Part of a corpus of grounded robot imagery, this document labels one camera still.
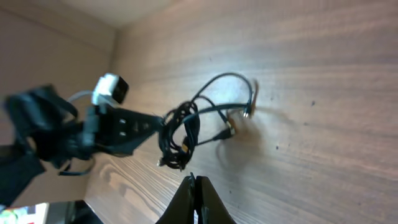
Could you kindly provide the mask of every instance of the tangled cable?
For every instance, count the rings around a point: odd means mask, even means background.
[[[228,103],[215,105],[209,98],[201,95],[201,93],[215,80],[232,76],[240,78],[243,80],[249,89],[249,99],[247,103]],[[211,105],[208,108],[199,110],[196,100],[205,100]],[[183,170],[187,163],[192,158],[193,152],[196,146],[217,140],[228,139],[234,135],[234,128],[229,123],[226,115],[224,115],[221,110],[230,109],[243,109],[244,116],[249,116],[251,114],[252,108],[252,86],[249,80],[238,73],[222,73],[212,78],[206,83],[198,93],[190,100],[183,102],[180,106],[174,110],[169,111],[164,117],[164,127],[159,131],[159,147],[163,153],[163,157],[159,159],[158,166],[167,165],[173,169]],[[227,125],[227,128],[222,130],[216,136],[208,139],[206,141],[198,142],[198,136],[200,131],[200,119],[199,115],[203,113],[209,113],[217,111],[221,119]],[[184,124],[185,131],[187,135],[184,137],[182,145],[179,146],[175,143],[173,139],[174,132]]]

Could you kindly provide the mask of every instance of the white cable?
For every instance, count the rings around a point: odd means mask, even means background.
[[[93,92],[91,90],[83,90],[83,91],[79,91],[75,94],[73,94],[71,97],[68,98],[68,102],[71,103],[83,96],[87,96],[87,95],[92,95]],[[103,95],[98,95],[98,97],[100,97],[102,100],[104,100],[105,102],[107,102],[107,104],[111,105],[113,108],[115,108],[115,105],[110,102],[105,96]]]

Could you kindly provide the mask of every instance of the wooden desk surface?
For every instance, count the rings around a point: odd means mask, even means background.
[[[156,222],[189,172],[237,223],[397,223],[397,1],[182,1],[121,32],[113,71],[131,87],[124,107],[149,114],[227,71],[259,93],[238,135],[197,147],[183,172],[156,167],[157,136],[98,156],[86,201],[105,223]],[[230,78],[206,94],[246,89]],[[206,115],[200,137],[221,128]]]

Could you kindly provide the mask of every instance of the ceiling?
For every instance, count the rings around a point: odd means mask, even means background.
[[[113,27],[123,27],[176,0],[59,0]]]

